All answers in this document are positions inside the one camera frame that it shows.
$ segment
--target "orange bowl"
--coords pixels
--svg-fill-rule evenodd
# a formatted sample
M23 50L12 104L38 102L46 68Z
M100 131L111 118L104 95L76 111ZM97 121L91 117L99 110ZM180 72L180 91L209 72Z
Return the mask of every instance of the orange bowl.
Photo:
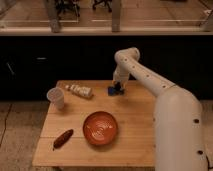
M92 145L106 145L111 143L118 132L115 118L104 111L94 112L84 121L83 133Z

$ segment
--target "chair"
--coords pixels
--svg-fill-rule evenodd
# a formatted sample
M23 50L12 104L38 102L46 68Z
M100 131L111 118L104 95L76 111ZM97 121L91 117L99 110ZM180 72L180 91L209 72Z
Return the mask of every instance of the chair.
M74 11L77 17L80 17L79 10L80 7L77 4L78 0L55 0L55 7L57 13L66 13L67 10Z
M112 0L99 0L99 1L98 0L94 0L94 4L92 6L92 9L96 10L96 5L104 3L104 5L108 7L108 11L112 12L112 8L110 7L109 2L112 2Z

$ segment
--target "wooden table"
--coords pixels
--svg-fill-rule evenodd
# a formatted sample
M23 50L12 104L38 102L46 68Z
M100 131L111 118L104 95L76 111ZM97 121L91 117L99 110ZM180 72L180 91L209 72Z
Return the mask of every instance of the wooden table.
M91 100L65 90L66 84L91 87ZM129 81L124 95L108 96L112 81L59 81L65 107L58 111L50 104L34 155L34 166L154 166L153 109L155 98L137 81ZM116 141L104 147L89 145L82 132L83 122L95 111L111 113L118 122ZM68 129L72 138L53 151L53 141Z

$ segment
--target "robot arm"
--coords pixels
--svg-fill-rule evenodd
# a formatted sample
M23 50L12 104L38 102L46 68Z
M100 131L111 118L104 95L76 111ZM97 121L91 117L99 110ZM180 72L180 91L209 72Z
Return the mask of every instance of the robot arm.
M113 81L124 85L131 73L157 98L155 170L207 171L201 104L189 91L138 63L139 57L136 48L116 52Z

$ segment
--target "plastic cup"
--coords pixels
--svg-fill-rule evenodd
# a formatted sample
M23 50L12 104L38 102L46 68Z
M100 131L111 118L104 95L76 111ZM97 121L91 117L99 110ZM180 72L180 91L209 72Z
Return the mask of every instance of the plastic cup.
M64 107L64 94L58 87L52 88L47 92L47 99L59 110Z

